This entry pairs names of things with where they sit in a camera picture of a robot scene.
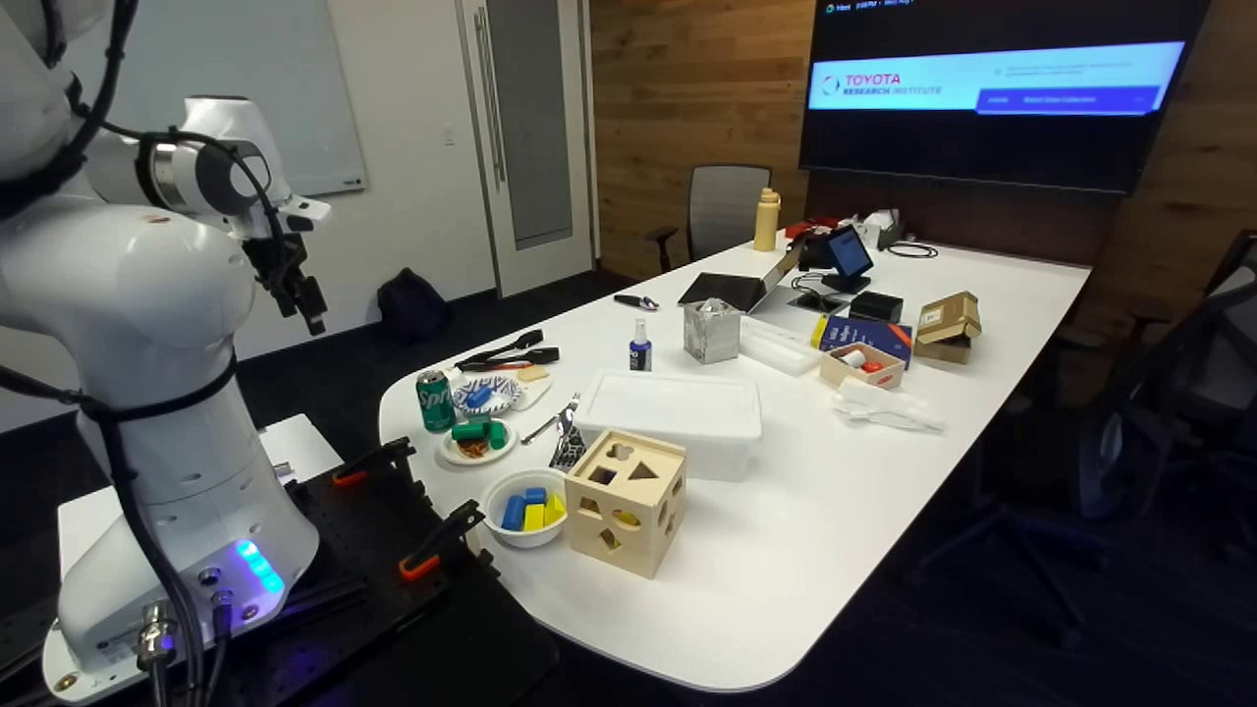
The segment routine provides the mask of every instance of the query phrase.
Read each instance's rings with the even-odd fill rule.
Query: bag
[[[380,306],[380,328],[399,347],[419,347],[442,324],[442,298],[428,280],[399,267],[389,284],[377,289]]]

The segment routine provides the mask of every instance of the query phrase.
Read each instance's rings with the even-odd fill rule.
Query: pen
[[[661,311],[661,301],[655,298],[648,298],[648,293],[611,293],[622,306],[635,306],[635,311]]]

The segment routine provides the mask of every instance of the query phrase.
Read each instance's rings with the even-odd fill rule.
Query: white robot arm
[[[317,552],[256,438],[232,335],[256,280],[317,328],[298,232],[326,208],[285,190],[243,97],[191,97],[165,137],[99,133],[106,102],[76,108],[54,64],[103,15],[99,0],[0,0],[0,324],[68,347],[77,431],[127,514],[61,581],[44,678],[68,704],[145,678],[136,635],[161,603],[204,690],[201,653],[279,616]]]

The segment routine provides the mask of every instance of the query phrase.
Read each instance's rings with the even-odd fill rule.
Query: wall-mounted tv
[[[1204,0],[821,0],[805,169],[1130,194]]]

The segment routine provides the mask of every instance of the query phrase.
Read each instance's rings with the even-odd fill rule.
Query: whiteboard
[[[68,52],[85,102],[103,74],[106,23]],[[326,0],[143,0],[111,119],[169,131],[187,95],[246,95],[298,194],[356,194],[365,161]]]

